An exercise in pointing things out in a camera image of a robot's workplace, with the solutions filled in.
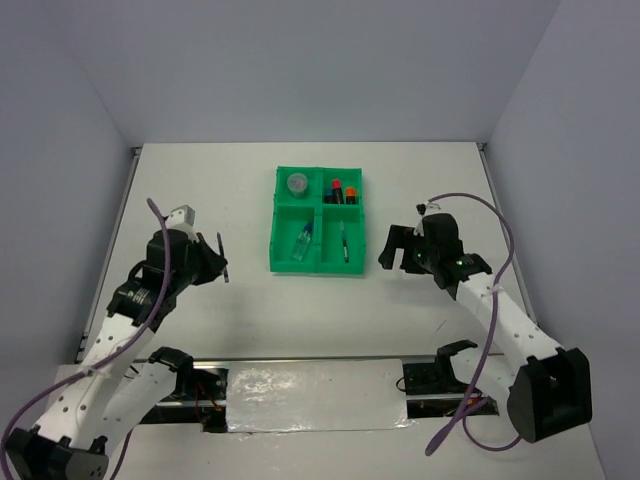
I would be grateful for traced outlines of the purple pen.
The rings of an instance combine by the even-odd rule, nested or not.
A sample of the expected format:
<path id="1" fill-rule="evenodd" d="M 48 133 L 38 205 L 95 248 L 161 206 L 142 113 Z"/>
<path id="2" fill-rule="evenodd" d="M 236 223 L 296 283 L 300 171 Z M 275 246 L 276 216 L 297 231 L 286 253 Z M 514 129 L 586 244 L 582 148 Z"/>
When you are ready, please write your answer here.
<path id="1" fill-rule="evenodd" d="M 225 249 L 223 244 L 223 238 L 220 232 L 216 232 L 217 244 L 219 248 L 219 255 L 227 262 L 222 269 L 222 276 L 224 282 L 228 284 L 230 282 L 229 271 L 228 271 L 228 260 L 226 259 Z"/>

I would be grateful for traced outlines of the blue pen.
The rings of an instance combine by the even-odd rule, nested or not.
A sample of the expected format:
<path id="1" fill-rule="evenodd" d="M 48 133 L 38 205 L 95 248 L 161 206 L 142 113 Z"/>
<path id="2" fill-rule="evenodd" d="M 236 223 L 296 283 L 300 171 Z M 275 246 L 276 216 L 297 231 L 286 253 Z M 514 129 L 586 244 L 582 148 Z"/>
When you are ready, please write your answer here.
<path id="1" fill-rule="evenodd" d="M 344 221 L 340 221 L 340 232 L 341 232 L 341 243 L 343 248 L 343 258 L 344 258 L 344 262 L 348 264 L 350 257 L 349 257 L 348 241 L 347 241 L 347 232 L 346 232 L 346 226 Z"/>

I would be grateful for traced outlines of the orange-capped black highlighter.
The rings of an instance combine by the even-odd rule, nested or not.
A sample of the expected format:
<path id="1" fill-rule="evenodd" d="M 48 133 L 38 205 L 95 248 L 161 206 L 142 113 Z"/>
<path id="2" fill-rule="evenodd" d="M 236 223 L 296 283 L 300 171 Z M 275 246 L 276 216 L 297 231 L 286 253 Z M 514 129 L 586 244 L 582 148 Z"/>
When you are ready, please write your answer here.
<path id="1" fill-rule="evenodd" d="M 358 196 L 356 188 L 352 186 L 347 187 L 345 190 L 345 203 L 347 205 L 356 205 L 358 203 L 357 199 Z"/>

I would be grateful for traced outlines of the blue-capped black highlighter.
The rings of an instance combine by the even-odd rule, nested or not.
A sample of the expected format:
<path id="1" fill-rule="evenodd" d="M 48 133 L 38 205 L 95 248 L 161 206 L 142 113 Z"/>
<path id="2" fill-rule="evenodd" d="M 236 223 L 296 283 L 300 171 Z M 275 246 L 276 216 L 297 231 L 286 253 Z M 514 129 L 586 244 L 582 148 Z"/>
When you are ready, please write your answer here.
<path id="1" fill-rule="evenodd" d="M 334 203 L 334 196 L 333 196 L 333 191 L 332 191 L 331 188 L 325 188 L 324 189 L 323 200 L 324 200 L 325 204 L 333 204 Z"/>

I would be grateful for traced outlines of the clear spray bottle blue cap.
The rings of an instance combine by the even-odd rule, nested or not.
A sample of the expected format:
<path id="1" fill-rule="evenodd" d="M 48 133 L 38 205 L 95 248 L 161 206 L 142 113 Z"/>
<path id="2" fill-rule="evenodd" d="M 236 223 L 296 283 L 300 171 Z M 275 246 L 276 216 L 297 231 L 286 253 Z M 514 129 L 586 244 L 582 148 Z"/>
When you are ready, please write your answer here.
<path id="1" fill-rule="evenodd" d="M 301 230 L 292 251 L 292 259 L 294 261 L 303 261 L 306 251 L 311 244 L 313 238 L 314 222 L 309 221 Z"/>

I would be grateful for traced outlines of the clear round container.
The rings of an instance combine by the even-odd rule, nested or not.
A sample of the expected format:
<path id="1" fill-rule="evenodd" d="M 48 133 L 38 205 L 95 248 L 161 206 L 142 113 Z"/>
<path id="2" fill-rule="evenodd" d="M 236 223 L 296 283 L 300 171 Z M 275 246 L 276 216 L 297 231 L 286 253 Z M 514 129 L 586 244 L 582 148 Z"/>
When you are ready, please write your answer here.
<path id="1" fill-rule="evenodd" d="M 295 172 L 288 176 L 286 180 L 288 192 L 296 198 L 302 198 L 306 195 L 309 188 L 309 180 L 307 176 L 301 172 Z"/>

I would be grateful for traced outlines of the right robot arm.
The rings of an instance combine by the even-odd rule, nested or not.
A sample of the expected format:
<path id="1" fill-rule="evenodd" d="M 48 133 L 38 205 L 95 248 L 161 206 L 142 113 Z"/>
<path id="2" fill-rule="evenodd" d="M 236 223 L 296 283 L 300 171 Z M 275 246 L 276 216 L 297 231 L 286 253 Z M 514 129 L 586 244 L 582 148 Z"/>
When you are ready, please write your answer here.
<path id="1" fill-rule="evenodd" d="M 593 417 L 590 365 L 578 348 L 565 349 L 542 331 L 502 289 L 489 264 L 467 253 L 454 217 L 425 215 L 417 227 L 392 225 L 378 262 L 392 268 L 402 257 L 406 273 L 435 284 L 492 336 L 502 356 L 460 340 L 440 347 L 430 363 L 403 368 L 410 396 L 466 388 L 489 398 L 528 443 L 589 423 Z"/>

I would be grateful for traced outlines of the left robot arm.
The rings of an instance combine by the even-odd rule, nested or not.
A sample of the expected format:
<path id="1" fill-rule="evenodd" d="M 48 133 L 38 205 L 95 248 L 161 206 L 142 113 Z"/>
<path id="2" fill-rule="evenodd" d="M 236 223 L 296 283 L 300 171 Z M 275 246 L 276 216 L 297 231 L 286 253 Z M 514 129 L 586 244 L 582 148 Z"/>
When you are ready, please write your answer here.
<path id="1" fill-rule="evenodd" d="M 178 296 L 216 280 L 226 266 L 201 233 L 156 232 L 145 259 L 114 291 L 77 371 L 37 395 L 57 396 L 48 410 L 29 429 L 10 420 L 1 442 L 6 478 L 102 479 L 113 450 L 157 402 L 192 394 L 203 376 L 191 355 L 171 347 L 158 348 L 132 380 L 124 378 Z"/>

